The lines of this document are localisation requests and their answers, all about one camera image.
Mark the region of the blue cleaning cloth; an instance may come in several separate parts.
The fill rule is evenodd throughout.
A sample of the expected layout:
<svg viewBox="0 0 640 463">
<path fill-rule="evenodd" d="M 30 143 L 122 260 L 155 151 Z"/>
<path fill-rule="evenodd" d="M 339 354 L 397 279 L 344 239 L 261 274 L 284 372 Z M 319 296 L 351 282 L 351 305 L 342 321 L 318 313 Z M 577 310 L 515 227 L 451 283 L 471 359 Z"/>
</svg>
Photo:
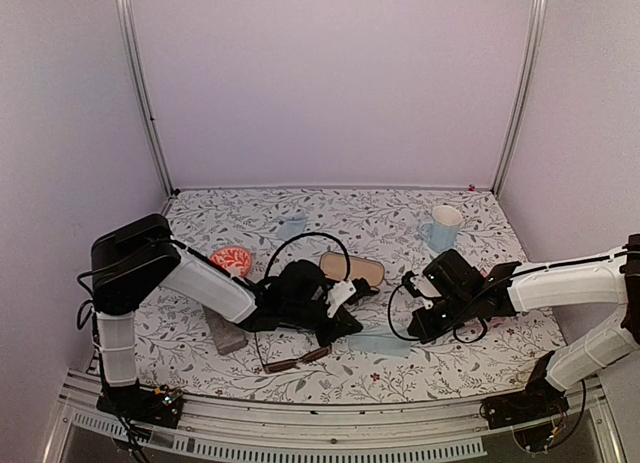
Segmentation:
<svg viewBox="0 0 640 463">
<path fill-rule="evenodd" d="M 408 358 L 411 353 L 411 343 L 396 337 L 387 327 L 367 328 L 349 335 L 347 344 L 350 350 L 381 356 Z"/>
</svg>

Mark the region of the black glasses case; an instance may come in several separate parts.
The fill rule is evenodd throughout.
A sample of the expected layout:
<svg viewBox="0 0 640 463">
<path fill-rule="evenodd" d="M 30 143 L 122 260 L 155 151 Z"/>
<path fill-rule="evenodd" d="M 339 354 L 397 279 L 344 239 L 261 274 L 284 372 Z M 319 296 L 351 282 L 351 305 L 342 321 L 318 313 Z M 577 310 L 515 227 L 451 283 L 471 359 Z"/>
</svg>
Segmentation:
<svg viewBox="0 0 640 463">
<path fill-rule="evenodd" d="M 349 279 L 357 288 L 361 287 L 360 280 L 365 281 L 367 295 L 378 294 L 385 277 L 385 268 L 377 261 L 356 256 L 346 258 L 342 253 L 332 251 L 321 256 L 319 266 L 329 280 L 343 280 L 349 272 Z"/>
</svg>

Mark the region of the pink sunglasses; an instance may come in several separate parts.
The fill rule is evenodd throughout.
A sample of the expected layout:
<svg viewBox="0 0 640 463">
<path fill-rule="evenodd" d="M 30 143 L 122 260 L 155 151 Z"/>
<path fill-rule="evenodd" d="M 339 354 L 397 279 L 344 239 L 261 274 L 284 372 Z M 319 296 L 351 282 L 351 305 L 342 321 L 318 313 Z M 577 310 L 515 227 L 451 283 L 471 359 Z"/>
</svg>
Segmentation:
<svg viewBox="0 0 640 463">
<path fill-rule="evenodd" d="M 497 327 L 500 324 L 506 323 L 510 320 L 509 317 L 492 317 L 490 320 L 487 321 L 487 323 L 489 324 L 490 327 Z"/>
</svg>

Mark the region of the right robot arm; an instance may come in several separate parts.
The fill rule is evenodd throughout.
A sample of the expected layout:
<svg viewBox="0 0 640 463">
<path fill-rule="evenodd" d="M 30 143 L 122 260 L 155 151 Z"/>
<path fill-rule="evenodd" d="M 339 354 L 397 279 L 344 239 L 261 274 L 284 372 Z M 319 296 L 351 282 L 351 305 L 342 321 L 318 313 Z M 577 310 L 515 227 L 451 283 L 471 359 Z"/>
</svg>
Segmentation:
<svg viewBox="0 0 640 463">
<path fill-rule="evenodd" d="M 508 262 L 488 275 L 449 249 L 422 271 L 410 275 L 409 293 L 425 300 L 407 329 L 422 343 L 432 342 L 471 320 L 514 317 L 540 308 L 612 304 L 613 313 L 570 345 L 538 360 L 517 398 L 517 410 L 537 419 L 583 378 L 639 348 L 639 237 L 621 247 L 577 260 L 550 263 Z"/>
</svg>

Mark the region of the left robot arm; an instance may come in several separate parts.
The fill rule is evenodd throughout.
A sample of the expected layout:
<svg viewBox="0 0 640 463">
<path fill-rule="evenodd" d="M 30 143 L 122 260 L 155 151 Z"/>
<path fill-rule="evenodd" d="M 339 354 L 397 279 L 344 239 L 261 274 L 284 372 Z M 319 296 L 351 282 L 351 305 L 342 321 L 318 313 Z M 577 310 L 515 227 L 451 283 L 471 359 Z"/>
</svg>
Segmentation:
<svg viewBox="0 0 640 463">
<path fill-rule="evenodd" d="M 111 402 L 128 417 L 148 409 L 146 391 L 136 385 L 134 316 L 156 289 L 172 290 L 251 332 L 279 327 L 315 334 L 320 346 L 358 333 L 362 325 L 347 305 L 367 294 L 363 278 L 328 277 L 315 263 L 298 260 L 259 282 L 235 276 L 205 255 L 175 240 L 168 220 L 157 213 L 98 238 L 90 250 L 90 296 L 97 329 L 101 373 Z"/>
</svg>

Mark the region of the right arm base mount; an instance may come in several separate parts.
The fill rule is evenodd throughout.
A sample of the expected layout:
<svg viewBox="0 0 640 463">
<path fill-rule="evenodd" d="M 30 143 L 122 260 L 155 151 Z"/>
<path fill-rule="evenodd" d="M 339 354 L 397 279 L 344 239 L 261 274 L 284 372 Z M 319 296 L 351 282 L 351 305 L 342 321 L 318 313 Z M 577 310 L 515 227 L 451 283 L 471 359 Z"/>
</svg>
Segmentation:
<svg viewBox="0 0 640 463">
<path fill-rule="evenodd" d="M 516 444 L 528 453 L 543 453 L 562 442 L 560 433 L 566 428 L 568 400 L 544 378 L 536 379 L 523 390 L 482 400 L 479 415 L 490 429 L 513 427 L 545 419 L 546 422 L 517 430 Z"/>
</svg>

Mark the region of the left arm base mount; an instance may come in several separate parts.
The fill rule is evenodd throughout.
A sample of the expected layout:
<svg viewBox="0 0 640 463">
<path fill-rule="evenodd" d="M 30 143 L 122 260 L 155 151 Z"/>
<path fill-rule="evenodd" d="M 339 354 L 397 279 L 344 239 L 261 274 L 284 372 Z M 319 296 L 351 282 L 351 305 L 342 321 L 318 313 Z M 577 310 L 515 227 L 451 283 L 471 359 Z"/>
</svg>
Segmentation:
<svg viewBox="0 0 640 463">
<path fill-rule="evenodd" d="M 136 382 L 123 387 L 105 384 L 96 408 L 123 420 L 176 429 L 183 404 L 183 391 L 179 387 L 161 385 L 146 389 Z"/>
</svg>

